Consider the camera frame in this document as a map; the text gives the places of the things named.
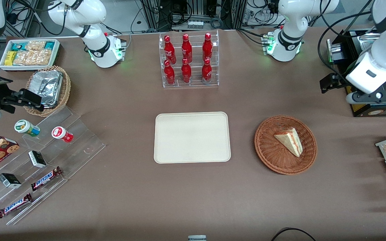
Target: acrylic display stand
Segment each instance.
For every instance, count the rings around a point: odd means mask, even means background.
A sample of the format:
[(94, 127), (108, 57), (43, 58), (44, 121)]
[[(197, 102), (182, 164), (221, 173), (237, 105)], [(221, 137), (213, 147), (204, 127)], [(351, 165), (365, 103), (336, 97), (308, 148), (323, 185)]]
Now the acrylic display stand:
[[(202, 67), (203, 67), (203, 59), (202, 59), (202, 45), (205, 40), (205, 33), (209, 32), (211, 34), (211, 42), (212, 42), (212, 58), (211, 58), (211, 81), (209, 84), (202, 83)], [(190, 84), (186, 84), (183, 81), (183, 76), (181, 73), (181, 67), (183, 65), (182, 59), (183, 54), (181, 51), (181, 46), (183, 44), (183, 37), (178, 32), (168, 32), (165, 34), (160, 34), (159, 36), (159, 52), (160, 52), (160, 67), (162, 69), (162, 80), (164, 87), (209, 87), (209, 86), (218, 86), (219, 85), (219, 39), (218, 39), (218, 31), (194, 31), (188, 32), (190, 43), (192, 44), (193, 50), (193, 61), (190, 63), (192, 68), (192, 81)], [(171, 38), (171, 42), (175, 48), (175, 55), (177, 58), (176, 64), (172, 65), (175, 71), (175, 85), (169, 85), (165, 78), (164, 73), (164, 61), (166, 59), (165, 56), (165, 42), (163, 40), (165, 35), (169, 35)]]
[[(20, 221), (105, 147), (79, 117), (68, 107), (51, 114), (37, 125), (41, 129), (38, 136), (23, 135), (18, 141), (20, 149), (0, 163), (0, 174), (12, 173), (22, 183), (19, 188), (13, 189), (5, 187), (0, 181), (0, 209), (15, 203), (29, 192), (34, 200), (3, 217), (2, 221), (7, 225)], [(74, 135), (74, 139), (66, 143), (53, 138), (51, 131), (56, 126), (66, 128)], [(45, 168), (32, 165), (28, 156), (31, 150), (41, 152), (47, 163)], [(56, 166), (59, 166), (63, 173), (33, 192), (31, 184), (51, 172)]]

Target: coca-cola bottle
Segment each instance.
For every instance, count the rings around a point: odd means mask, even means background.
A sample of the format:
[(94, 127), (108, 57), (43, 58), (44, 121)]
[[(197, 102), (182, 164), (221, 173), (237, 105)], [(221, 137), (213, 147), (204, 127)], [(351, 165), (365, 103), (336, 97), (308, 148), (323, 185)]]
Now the coca-cola bottle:
[(165, 78), (167, 79), (167, 83), (169, 85), (174, 85), (175, 84), (175, 72), (174, 72), (174, 69), (172, 68), (171, 63), (169, 62), (169, 60), (165, 60), (164, 64), (165, 64), (164, 73), (165, 73)]
[(205, 64), (202, 67), (202, 82), (204, 84), (209, 84), (211, 82), (211, 72), (212, 67), (210, 65), (211, 61), (209, 58), (205, 59)]
[(183, 66), (181, 67), (181, 72), (183, 73), (183, 81), (188, 84), (192, 80), (192, 68), (189, 65), (187, 58), (183, 59)]
[(167, 57), (167, 60), (169, 60), (171, 64), (175, 64), (177, 62), (177, 58), (175, 57), (175, 48), (171, 43), (171, 38), (168, 35), (166, 35), (164, 37), (164, 40), (165, 40), (165, 56)]
[(191, 63), (193, 61), (193, 52), (188, 34), (183, 35), (183, 45), (181, 46), (181, 50), (183, 51), (183, 58), (187, 58), (189, 63)]
[(211, 42), (211, 34), (206, 33), (205, 34), (205, 41), (203, 42), (202, 45), (202, 51), (203, 51), (203, 61), (206, 60), (206, 58), (211, 59), (212, 57), (212, 42)]

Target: bread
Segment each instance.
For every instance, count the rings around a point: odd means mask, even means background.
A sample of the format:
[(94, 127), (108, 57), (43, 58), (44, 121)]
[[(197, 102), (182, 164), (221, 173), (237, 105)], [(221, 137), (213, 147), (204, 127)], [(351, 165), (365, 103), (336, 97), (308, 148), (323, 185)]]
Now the bread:
[(289, 130), (277, 131), (274, 136), (279, 140), (293, 155), (300, 157), (303, 147), (295, 128)]

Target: brown tablecloth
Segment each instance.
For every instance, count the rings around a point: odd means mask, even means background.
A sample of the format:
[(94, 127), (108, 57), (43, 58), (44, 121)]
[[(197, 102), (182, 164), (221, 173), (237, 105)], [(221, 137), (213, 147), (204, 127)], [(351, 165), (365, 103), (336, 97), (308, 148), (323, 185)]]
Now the brown tablecloth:
[[(219, 31), (220, 86), (194, 90), (162, 87), (158, 34), (133, 36), (127, 60), (109, 69), (90, 60), (80, 38), (60, 38), (68, 105), (108, 146), (18, 224), (0, 220), (0, 240), (262, 241), (288, 226), (317, 240), (384, 240), (386, 166), (374, 143), (386, 139), (386, 117), (353, 118), (343, 90), (321, 94), (329, 72), (317, 56), (322, 32), (310, 28), (298, 56), (280, 63), (238, 32)], [(30, 75), (1, 72), (16, 90)], [(227, 113), (231, 159), (155, 163), (155, 117), (198, 111)], [(257, 126), (278, 114), (315, 134), (318, 157), (302, 174), (277, 174), (254, 150)], [(3, 113), (0, 135), (19, 139), (21, 118), (41, 119), (17, 107)]]

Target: wicker basket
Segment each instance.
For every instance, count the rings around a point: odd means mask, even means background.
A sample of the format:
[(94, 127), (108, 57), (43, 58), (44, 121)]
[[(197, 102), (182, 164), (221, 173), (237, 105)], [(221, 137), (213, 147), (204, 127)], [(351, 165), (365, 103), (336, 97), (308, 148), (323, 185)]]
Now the wicker basket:
[[(299, 135), (303, 146), (300, 157), (293, 155), (274, 137), (275, 132), (289, 128), (295, 128)], [(264, 120), (256, 130), (254, 145), (266, 166), (285, 175), (299, 174), (308, 170), (317, 157), (317, 141), (312, 131), (298, 119), (286, 115)]]
[[(50, 71), (50, 70), (58, 70), (59, 72), (61, 72), (63, 74), (62, 86), (60, 87), (60, 94), (59, 94), (59, 103), (58, 103), (58, 105), (55, 108), (53, 108), (53, 109), (44, 109), (43, 112), (37, 111), (37, 110), (35, 110), (33, 108), (29, 108), (29, 107), (25, 106), (24, 108), (26, 109), (26, 111), (29, 114), (38, 115), (38, 116), (42, 116), (42, 117), (47, 117), (50, 114), (52, 114), (53, 112), (63, 108), (66, 105), (66, 103), (68, 102), (69, 92), (71, 90), (71, 81), (69, 79), (69, 76), (67, 75), (65, 70), (63, 70), (59, 66), (52, 66), (52, 67), (44, 68), (42, 70), (39, 70), (39, 72)], [(31, 78), (29, 78), (29, 81), (26, 84), (26, 88), (27, 89), (29, 88), (29, 85), (31, 84), (31, 80), (32, 80), (33, 76), (34, 75), (32, 75)]]

